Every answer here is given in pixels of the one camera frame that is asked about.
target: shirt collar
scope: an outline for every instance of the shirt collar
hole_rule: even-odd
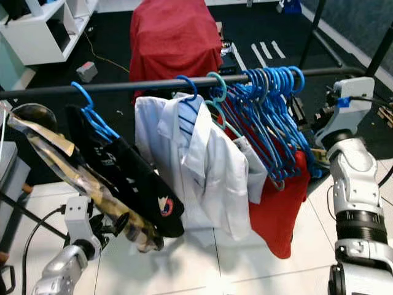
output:
[[[187,95],[181,98],[169,100],[164,106],[164,110],[158,123],[158,134],[174,141],[179,147],[182,147],[184,137],[182,136],[179,128],[178,104],[180,101],[192,97],[192,95]],[[196,117],[191,139],[188,143],[188,151],[185,157],[181,159],[181,164],[205,178],[204,158],[211,131],[211,115],[201,96],[198,95],[195,100],[190,102],[190,104],[198,110],[198,115]]]

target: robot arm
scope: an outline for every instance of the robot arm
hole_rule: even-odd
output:
[[[373,95],[374,80],[361,77],[336,82],[337,103],[327,125],[316,132],[316,143],[326,148],[333,176],[338,261],[330,269],[329,294],[390,294],[393,290],[393,249],[387,232],[379,187],[377,164],[363,142],[354,138],[357,125],[371,109],[367,101],[349,96]],[[325,112],[318,116],[327,121]]]
[[[72,295],[76,283],[88,261],[96,259],[109,238],[117,236],[128,221],[128,213],[121,215],[114,226],[103,226],[103,214],[92,218],[93,201],[88,197],[74,197],[67,201],[65,221],[69,244],[42,271],[33,295]]]

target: white shirt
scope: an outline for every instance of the white shirt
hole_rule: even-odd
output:
[[[252,203],[259,204],[263,186],[268,176],[268,170],[248,142],[247,138],[242,136],[235,139],[233,143],[244,154],[248,161],[248,200]]]
[[[197,115],[180,103],[192,97],[139,97],[135,104],[135,142],[141,155],[158,168],[183,202],[184,227],[218,227],[238,240],[251,231],[248,162],[212,122],[202,97],[189,102]]]

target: yellow cable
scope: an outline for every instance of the yellow cable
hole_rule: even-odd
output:
[[[91,53],[92,53],[96,58],[98,58],[99,60],[107,61],[108,63],[111,63],[111,64],[113,64],[114,66],[117,66],[118,68],[124,70],[125,72],[130,73],[130,71],[129,71],[128,69],[126,69],[126,68],[123,67],[123,66],[120,66],[119,64],[115,63],[114,61],[108,60],[107,58],[104,58],[104,57],[101,57],[101,56],[95,54],[95,53],[94,53],[94,50],[93,50],[93,44],[90,42],[90,39],[88,38],[86,32],[84,32],[84,34],[85,34],[85,36],[86,36],[86,38],[87,38],[88,43],[90,44]]]

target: black floor mat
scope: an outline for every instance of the black floor mat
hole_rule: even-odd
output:
[[[298,65],[300,55],[307,38],[311,23],[303,15],[278,14],[275,4],[255,4],[251,9],[244,4],[230,6],[209,7],[216,21],[224,26],[224,37],[235,42],[244,63],[248,68],[258,68],[260,63],[251,49],[255,43],[262,53],[259,42],[267,45],[276,41],[284,52],[286,58],[281,59],[272,47],[272,60],[266,58],[268,66]],[[96,54],[114,60],[128,67],[130,62],[130,20],[131,12],[116,12],[108,14],[95,14],[89,25],[96,27],[96,37],[92,40]],[[346,53],[333,41],[329,43],[337,50],[348,65],[360,66],[359,62]],[[69,85],[71,81],[78,81],[76,69],[86,61],[94,61],[98,68],[98,75],[92,83],[126,82],[128,74],[112,64],[97,60],[90,52],[90,46],[84,36],[81,37],[73,53],[66,63],[42,65],[29,87],[43,87],[56,85]],[[324,49],[314,41],[305,68],[322,68],[335,66],[334,62],[325,53]],[[325,103],[325,86],[332,86],[335,81],[344,79],[344,76],[307,77],[306,87],[300,97],[305,105],[306,116],[312,120],[313,114]],[[377,93],[383,98],[393,96],[382,84],[377,83]],[[133,142],[134,114],[128,93],[104,93],[93,95],[98,113],[102,115],[115,130],[129,142]],[[60,131],[68,135],[64,106],[68,103],[85,105],[86,101],[81,95],[54,96],[51,98],[37,98],[34,102],[42,103],[54,111],[58,118]],[[359,135],[362,136],[370,150],[377,159],[393,157],[393,149],[389,142],[393,135],[387,125],[372,110],[359,126]],[[33,184],[49,183],[59,179],[46,167],[31,149],[24,136],[14,130],[7,129],[7,140],[14,140],[18,144],[20,157],[32,167],[30,180]]]

